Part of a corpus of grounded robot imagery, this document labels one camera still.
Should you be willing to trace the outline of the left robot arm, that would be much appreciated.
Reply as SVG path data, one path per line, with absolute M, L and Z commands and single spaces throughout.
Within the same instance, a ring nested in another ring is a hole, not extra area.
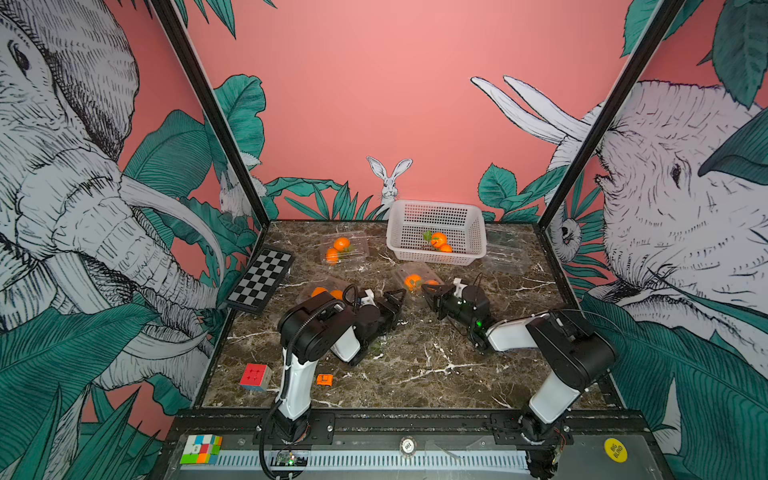
M 396 326 L 405 298 L 404 289 L 376 296 L 350 284 L 341 291 L 317 290 L 285 313 L 278 323 L 281 387 L 266 421 L 281 440 L 298 443 L 310 428 L 311 388 L 319 361 L 331 352 L 350 366 L 358 365 L 371 344 Z

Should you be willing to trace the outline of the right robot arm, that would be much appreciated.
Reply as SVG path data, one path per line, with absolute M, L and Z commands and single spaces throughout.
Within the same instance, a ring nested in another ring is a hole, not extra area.
M 456 278 L 452 284 L 424 283 L 421 289 L 437 317 L 464 326 L 477 350 L 540 351 L 550 373 L 518 419 L 519 430 L 531 444 L 542 444 L 561 433 L 566 411 L 617 361 L 615 347 L 578 309 L 552 309 L 502 321 L 493 317 L 490 299 L 477 283 Z

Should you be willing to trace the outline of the orange with leaf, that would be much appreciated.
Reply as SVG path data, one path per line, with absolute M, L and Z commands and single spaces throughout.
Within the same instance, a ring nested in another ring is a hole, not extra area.
M 433 248 L 440 249 L 442 245 L 447 244 L 447 237 L 441 232 L 434 232 L 429 239 L 429 243 Z

